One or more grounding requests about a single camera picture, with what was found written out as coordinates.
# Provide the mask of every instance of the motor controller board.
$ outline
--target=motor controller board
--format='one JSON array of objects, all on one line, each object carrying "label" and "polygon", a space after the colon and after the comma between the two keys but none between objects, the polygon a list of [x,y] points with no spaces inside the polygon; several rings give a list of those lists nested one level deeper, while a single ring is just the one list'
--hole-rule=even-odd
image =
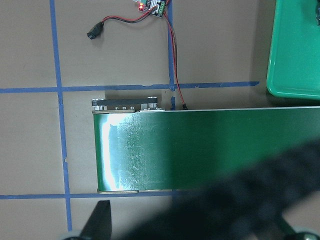
[{"label": "motor controller board", "polygon": [[136,3],[139,3],[138,10],[140,12],[146,13],[150,9],[157,7],[157,9],[151,13],[151,15],[162,18],[164,10],[166,8],[166,0],[133,0]]}]

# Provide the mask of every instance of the wire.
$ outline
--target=wire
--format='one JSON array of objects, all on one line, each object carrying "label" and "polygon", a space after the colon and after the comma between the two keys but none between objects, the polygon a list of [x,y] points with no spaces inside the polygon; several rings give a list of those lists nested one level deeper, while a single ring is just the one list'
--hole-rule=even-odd
[{"label": "wire", "polygon": [[140,17],[137,17],[137,18],[130,19],[130,18],[122,17],[122,16],[110,15],[110,16],[106,16],[104,19],[102,19],[101,22],[104,23],[107,20],[115,19],[115,20],[119,20],[119,21],[122,21],[122,22],[125,22],[128,24],[136,24],[136,23],[139,23],[142,20],[144,20],[149,15],[151,15],[157,8],[158,8],[158,6],[154,6],[149,11],[145,12],[143,15],[141,15]]},{"label": "wire", "polygon": [[177,56],[177,41],[176,41],[176,34],[175,34],[175,31],[168,19],[168,15],[167,13],[164,11],[163,12],[163,16],[168,24],[168,28],[169,28],[169,31],[170,31],[170,37],[171,37],[171,44],[172,44],[172,54],[173,54],[173,70],[174,70],[174,77],[175,77],[175,81],[176,81],[176,86],[178,88],[178,93],[180,95],[180,98],[181,98],[181,102],[182,102],[182,105],[185,105],[185,100],[184,100],[184,97],[182,95],[182,92],[181,92],[181,89],[180,89],[180,84],[179,84],[179,80],[178,80],[178,73],[177,73],[177,61],[178,61],[178,56]]}]

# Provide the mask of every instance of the black cable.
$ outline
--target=black cable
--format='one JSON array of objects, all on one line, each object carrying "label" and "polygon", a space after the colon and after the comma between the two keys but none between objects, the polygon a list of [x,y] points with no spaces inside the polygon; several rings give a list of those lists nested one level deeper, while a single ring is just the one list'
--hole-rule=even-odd
[{"label": "black cable", "polygon": [[174,206],[123,240],[241,240],[320,187],[320,141],[267,159]]}]

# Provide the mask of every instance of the beige floor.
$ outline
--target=beige floor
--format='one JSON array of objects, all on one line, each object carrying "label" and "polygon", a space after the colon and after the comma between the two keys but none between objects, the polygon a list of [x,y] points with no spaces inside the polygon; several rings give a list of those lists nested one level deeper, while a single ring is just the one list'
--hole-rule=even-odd
[{"label": "beige floor", "polygon": [[[172,2],[181,83],[259,82],[249,87],[184,89],[189,109],[316,104],[275,98],[266,91],[274,0]],[[55,240],[68,231],[61,120],[69,191],[91,194],[97,189],[91,99],[157,96],[169,110],[175,97],[176,109],[181,109],[177,92],[169,89],[66,91],[59,102],[59,75],[63,87],[169,84],[165,21],[155,17],[133,25],[110,21],[101,38],[89,40],[86,32],[111,14],[140,15],[131,0],[0,3],[0,240]],[[51,20],[56,23],[59,67]],[[73,229],[83,227],[98,200],[71,199]],[[288,219],[320,232],[318,201],[315,195],[288,213]],[[111,198],[113,237],[171,203],[170,196]]]}]

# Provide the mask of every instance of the green tray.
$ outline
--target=green tray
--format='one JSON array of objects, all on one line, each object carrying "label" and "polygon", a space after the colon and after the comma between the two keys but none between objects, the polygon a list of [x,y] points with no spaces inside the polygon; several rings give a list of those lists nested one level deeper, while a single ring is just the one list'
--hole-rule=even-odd
[{"label": "green tray", "polygon": [[277,97],[320,100],[317,0],[277,0],[267,88]]}]

